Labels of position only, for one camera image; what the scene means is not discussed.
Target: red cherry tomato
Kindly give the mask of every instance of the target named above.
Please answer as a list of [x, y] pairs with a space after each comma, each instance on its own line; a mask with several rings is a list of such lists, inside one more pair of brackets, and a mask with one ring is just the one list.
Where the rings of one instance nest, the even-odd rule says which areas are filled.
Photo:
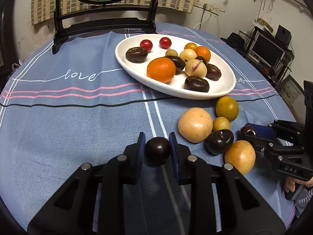
[[140, 42], [140, 46], [148, 50], [148, 52], [150, 52], [153, 45], [150, 40], [143, 40], [142, 42]]
[[161, 38], [161, 40], [160, 40], [160, 46], [161, 46], [161, 48], [167, 49], [167, 48], [169, 48], [171, 45], [172, 45], [172, 42], [171, 42], [171, 40], [170, 40], [169, 38], [167, 38], [167, 37]]

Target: metal rivet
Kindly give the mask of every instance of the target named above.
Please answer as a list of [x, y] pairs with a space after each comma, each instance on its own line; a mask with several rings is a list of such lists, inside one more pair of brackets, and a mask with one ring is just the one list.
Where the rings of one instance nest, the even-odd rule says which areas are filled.
[[88, 169], [90, 169], [90, 167], [91, 167], [91, 165], [89, 163], [84, 163], [84, 164], [82, 164], [81, 169], [88, 170]]
[[232, 170], [234, 168], [234, 166], [232, 164], [226, 163], [224, 164], [224, 169], [226, 170]]
[[117, 160], [119, 160], [120, 162], [123, 162], [123, 161], [125, 161], [127, 159], [127, 156], [126, 155], [119, 155], [118, 157], [117, 157]]
[[188, 161], [195, 162], [197, 160], [198, 160], [198, 157], [196, 157], [195, 155], [189, 155], [188, 156]]

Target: tablecloth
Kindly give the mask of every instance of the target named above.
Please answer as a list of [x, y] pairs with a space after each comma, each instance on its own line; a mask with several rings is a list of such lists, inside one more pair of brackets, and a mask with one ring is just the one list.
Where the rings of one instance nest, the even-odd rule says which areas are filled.
[[[231, 123], [233, 132], [248, 122], [294, 121], [280, 96], [254, 100], [277, 93], [220, 39], [167, 23], [157, 24], [157, 32], [206, 46], [229, 64], [237, 81], [229, 96], [241, 101], [239, 116]], [[190, 107], [203, 107], [214, 118], [216, 99], [163, 99], [168, 96], [135, 81], [114, 55], [116, 45], [132, 35], [125, 29], [74, 38], [55, 55], [49, 41], [3, 90], [0, 102], [19, 106], [0, 110], [0, 196], [24, 229], [82, 163], [106, 163], [135, 143], [140, 132], [145, 132], [147, 140], [175, 132], [177, 141], [192, 154], [209, 164], [223, 164], [222, 155], [208, 155], [203, 143], [189, 143], [177, 131], [179, 117]], [[295, 207], [284, 197], [284, 176], [271, 170], [258, 153], [255, 167], [245, 177], [288, 226]], [[125, 186], [124, 198], [127, 234], [188, 234], [190, 187], [176, 184], [170, 163], [158, 168], [143, 165], [139, 183]]]

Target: computer monitor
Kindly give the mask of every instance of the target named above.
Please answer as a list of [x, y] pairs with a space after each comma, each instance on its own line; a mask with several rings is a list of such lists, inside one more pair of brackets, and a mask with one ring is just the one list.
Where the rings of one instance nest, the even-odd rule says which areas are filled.
[[259, 34], [251, 51], [263, 62], [274, 67], [278, 59], [282, 59], [285, 52], [269, 39]]

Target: oval plate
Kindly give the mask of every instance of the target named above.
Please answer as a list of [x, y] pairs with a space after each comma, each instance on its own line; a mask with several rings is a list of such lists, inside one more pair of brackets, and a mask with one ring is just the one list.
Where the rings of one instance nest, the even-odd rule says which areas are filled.
[[[140, 83], [157, 90], [159, 92], [176, 96], [185, 99], [213, 99], [220, 96], [228, 94], [234, 89], [236, 85], [235, 74], [229, 65], [216, 53], [211, 51], [210, 63], [217, 66], [221, 72], [222, 76], [218, 81], [212, 81], [206, 78], [209, 82], [210, 90], [208, 93], [196, 92], [184, 89], [185, 79], [187, 78], [185, 70], [183, 70], [179, 75], [175, 75], [174, 78], [168, 84], [153, 80], [147, 77], [147, 66], [150, 61], [158, 57], [165, 56], [166, 49], [163, 49], [159, 45], [159, 41], [162, 37], [168, 37], [172, 41], [172, 46], [169, 49], [174, 49], [178, 54], [184, 50], [184, 46], [191, 41], [182, 39], [175, 36], [164, 35], [164, 34], [142, 34], [129, 37], [122, 40], [115, 49], [115, 56], [120, 65], [126, 70], [126, 72], [132, 76], [134, 79], [138, 80]], [[150, 40], [153, 43], [153, 48], [148, 54], [145, 62], [133, 63], [126, 59], [125, 53], [128, 49], [133, 47], [139, 47], [142, 40]]]

